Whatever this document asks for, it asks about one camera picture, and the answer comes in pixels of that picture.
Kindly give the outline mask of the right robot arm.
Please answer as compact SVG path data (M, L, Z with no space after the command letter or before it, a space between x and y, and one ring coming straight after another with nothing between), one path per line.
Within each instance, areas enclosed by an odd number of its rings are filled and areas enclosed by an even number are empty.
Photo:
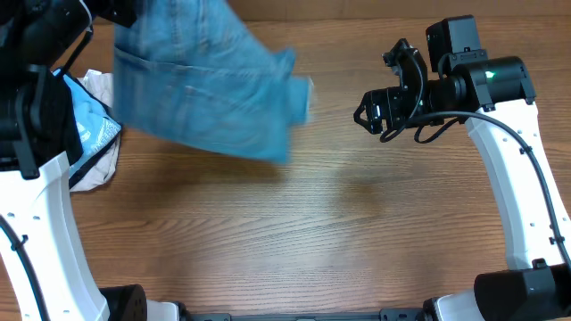
M471 15L426 30L429 55L400 39L383 56L397 86L372 90L354 121L387 143L406 129L421 143L424 128L440 136L467 129L501 216L507 268L476 277L464 292L426 300L416 309L383 309L384 320L552 320L570 314L570 218L539 129L536 93L523 61L492 59Z

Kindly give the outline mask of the light blue denim jeans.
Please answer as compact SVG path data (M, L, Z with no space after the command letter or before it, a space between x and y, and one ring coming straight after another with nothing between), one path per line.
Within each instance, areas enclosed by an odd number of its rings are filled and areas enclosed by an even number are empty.
M225 1L145 0L114 32L115 119L229 156L286 164L313 82L292 48L269 50Z

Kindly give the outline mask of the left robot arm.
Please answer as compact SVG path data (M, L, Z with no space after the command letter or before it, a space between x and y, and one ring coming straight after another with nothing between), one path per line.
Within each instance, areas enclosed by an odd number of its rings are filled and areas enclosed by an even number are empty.
M139 285L99 288L75 222L69 169L82 153L61 57L74 62L95 18L128 27L133 4L1 4L1 257L25 320L144 320Z

